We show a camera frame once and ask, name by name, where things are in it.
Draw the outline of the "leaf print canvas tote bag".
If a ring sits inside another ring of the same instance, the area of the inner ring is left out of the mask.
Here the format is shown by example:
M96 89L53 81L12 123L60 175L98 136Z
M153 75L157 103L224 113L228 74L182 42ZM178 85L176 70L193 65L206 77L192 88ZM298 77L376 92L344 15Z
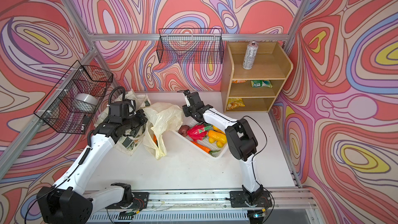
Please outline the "leaf print canvas tote bag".
M107 108L100 113L95 129L88 135L90 144L100 134L110 138L111 144L118 151L129 156L143 141L148 118L144 108L151 105L148 95L126 91L116 87L109 94Z

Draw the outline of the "white perforated plastic basket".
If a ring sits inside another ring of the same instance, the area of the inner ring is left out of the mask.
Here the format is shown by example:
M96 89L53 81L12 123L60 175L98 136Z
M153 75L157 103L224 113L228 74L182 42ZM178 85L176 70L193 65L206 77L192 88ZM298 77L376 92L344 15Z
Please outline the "white perforated plastic basket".
M222 147L218 147L217 141L215 141L214 143L210 143L208 136L205 136L201 140L195 142L188 135L183 136L177 131L173 131L173 133L176 134L177 137L180 138L182 141L185 141L189 145L193 146L194 149L198 150L201 154L213 160L221 158L229 150L228 144L225 144Z

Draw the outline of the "cream plastic grocery bag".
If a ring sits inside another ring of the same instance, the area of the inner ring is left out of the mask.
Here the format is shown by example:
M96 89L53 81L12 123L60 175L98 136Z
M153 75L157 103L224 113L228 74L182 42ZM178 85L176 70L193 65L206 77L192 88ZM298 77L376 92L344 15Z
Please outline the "cream plastic grocery bag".
M179 130L183 123L183 112L179 106L166 102L156 102L143 110L148 119L143 144L146 150L159 160L167 155L163 133ZM154 134L157 137L158 146L153 141Z

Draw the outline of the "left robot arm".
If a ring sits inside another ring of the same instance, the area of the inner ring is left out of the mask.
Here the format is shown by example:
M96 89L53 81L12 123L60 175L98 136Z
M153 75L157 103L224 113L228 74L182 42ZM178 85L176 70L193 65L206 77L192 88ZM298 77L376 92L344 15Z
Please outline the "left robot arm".
M134 100L109 104L108 116L88 134L88 145L69 169L50 187L36 196L43 221L47 224L85 224L92 214L116 205L128 208L134 202L131 186L113 183L86 194L87 184L105 155L128 130L138 131L147 122Z

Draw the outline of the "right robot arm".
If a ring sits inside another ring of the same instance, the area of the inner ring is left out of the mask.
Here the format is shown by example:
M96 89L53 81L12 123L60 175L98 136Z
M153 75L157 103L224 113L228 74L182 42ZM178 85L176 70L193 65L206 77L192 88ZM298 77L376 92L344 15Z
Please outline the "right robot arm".
M182 106L186 117L191 117L199 123L214 125L226 134L227 144L232 156L239 161L243 178L242 190L231 191L230 201L232 207L256 207L265 209L273 206L271 193L264 189L256 177L254 158L258 141L249 124L243 117L230 118L218 112L211 105L206 105L201 100L198 92L182 90L186 104Z

